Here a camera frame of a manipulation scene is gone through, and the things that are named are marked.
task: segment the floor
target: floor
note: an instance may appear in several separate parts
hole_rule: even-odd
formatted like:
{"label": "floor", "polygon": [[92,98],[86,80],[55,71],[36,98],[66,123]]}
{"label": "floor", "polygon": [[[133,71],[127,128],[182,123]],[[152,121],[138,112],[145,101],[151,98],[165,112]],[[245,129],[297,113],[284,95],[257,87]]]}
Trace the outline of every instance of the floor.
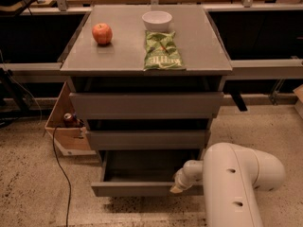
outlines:
{"label": "floor", "polygon": [[[68,185],[59,169],[45,119],[19,119],[0,129],[0,221],[8,227],[65,226]],[[275,192],[256,192],[266,227],[303,226],[303,119],[294,105],[224,106],[209,144],[230,142],[274,154],[286,168]],[[206,226],[204,197],[97,198],[96,156],[62,156],[72,185],[69,226]]]}

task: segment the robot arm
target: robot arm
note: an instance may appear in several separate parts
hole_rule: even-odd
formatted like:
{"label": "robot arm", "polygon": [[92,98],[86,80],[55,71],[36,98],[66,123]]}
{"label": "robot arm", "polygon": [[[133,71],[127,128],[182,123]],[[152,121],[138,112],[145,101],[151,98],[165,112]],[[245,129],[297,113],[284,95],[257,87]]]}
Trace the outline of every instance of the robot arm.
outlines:
{"label": "robot arm", "polygon": [[285,169],[271,154],[220,143],[210,147],[202,161],[186,162],[170,191],[182,192],[202,176],[207,226],[261,227],[254,190],[278,189]]}

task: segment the red apple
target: red apple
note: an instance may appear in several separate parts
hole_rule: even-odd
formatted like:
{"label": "red apple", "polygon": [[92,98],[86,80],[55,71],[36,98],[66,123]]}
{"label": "red apple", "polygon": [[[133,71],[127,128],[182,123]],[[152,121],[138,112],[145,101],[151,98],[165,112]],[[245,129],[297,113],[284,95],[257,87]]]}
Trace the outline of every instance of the red apple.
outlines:
{"label": "red apple", "polygon": [[108,44],[113,38],[112,29],[105,23],[93,26],[92,34],[98,44]]}

